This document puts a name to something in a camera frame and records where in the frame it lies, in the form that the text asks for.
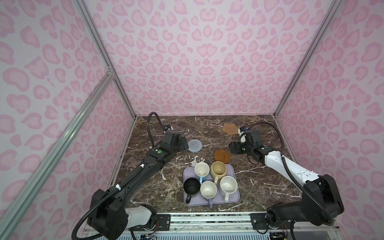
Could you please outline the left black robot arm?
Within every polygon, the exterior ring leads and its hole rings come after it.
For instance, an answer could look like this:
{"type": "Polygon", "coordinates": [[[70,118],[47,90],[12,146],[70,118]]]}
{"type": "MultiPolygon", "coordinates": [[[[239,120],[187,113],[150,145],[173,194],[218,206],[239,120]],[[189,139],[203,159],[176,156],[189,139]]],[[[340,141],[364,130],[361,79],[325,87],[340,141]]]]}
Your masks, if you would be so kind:
{"type": "Polygon", "coordinates": [[[157,211],[150,205],[127,208],[135,193],[179,152],[188,150],[186,137],[175,130],[167,130],[162,141],[152,147],[141,163],[125,179],[106,191],[97,190],[89,211],[81,218],[98,234],[91,240],[105,237],[116,240],[126,229],[137,226],[151,230],[156,225],[157,211]]]}

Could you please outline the light blue mug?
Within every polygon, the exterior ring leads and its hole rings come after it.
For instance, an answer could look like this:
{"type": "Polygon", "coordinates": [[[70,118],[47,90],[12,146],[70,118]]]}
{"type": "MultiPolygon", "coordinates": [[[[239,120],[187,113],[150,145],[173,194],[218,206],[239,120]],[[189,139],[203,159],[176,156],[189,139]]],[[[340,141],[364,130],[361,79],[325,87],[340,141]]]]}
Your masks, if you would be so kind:
{"type": "Polygon", "coordinates": [[[200,184],[202,184],[208,178],[208,176],[210,174],[210,167],[208,164],[206,164],[204,162],[197,163],[195,165],[194,170],[195,170],[195,174],[197,175],[200,184]]]}

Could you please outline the cork flower-shaped coaster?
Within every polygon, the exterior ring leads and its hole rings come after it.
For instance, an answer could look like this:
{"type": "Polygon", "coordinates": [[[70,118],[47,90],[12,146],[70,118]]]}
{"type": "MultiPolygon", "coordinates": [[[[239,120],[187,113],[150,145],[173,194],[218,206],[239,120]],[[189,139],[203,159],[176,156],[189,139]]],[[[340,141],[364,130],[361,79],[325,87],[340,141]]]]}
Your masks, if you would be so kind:
{"type": "Polygon", "coordinates": [[[228,136],[234,136],[239,134],[239,127],[235,124],[227,124],[225,123],[222,128],[223,133],[228,136]]]}

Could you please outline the brown round wooden coaster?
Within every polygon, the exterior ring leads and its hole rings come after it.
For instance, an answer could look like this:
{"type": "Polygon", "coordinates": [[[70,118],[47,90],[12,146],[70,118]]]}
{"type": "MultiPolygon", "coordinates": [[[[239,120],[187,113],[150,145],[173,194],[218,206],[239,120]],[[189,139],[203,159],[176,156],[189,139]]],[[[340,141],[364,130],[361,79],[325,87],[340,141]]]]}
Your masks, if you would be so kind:
{"type": "Polygon", "coordinates": [[[214,160],[216,162],[222,162],[224,164],[229,164],[229,162],[231,161],[231,155],[226,150],[217,150],[214,153],[214,160]]]}

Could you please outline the light blue woven coaster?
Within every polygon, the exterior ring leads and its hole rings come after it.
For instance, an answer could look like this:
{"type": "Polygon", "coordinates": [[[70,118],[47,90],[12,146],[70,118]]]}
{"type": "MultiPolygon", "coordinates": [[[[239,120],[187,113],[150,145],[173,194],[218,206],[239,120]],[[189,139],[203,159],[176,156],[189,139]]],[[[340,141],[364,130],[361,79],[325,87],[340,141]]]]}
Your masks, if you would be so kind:
{"type": "Polygon", "coordinates": [[[188,147],[189,147],[188,150],[190,152],[198,153],[199,151],[202,150],[203,144],[200,140],[193,139],[188,142],[188,147]]]}

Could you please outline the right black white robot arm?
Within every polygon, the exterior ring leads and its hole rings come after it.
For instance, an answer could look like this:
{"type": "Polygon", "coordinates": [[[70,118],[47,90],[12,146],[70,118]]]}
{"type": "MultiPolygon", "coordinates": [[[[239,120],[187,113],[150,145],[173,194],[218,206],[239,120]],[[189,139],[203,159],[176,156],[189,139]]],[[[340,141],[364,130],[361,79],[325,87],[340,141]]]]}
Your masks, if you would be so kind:
{"type": "Polygon", "coordinates": [[[247,155],[291,181],[302,198],[292,203],[279,203],[267,209],[268,226],[277,228],[286,221],[309,222],[315,226],[332,226],[345,208],[333,177],[314,173],[286,158],[276,148],[261,140],[258,130],[246,130],[240,139],[229,144],[232,154],[247,155]]]}

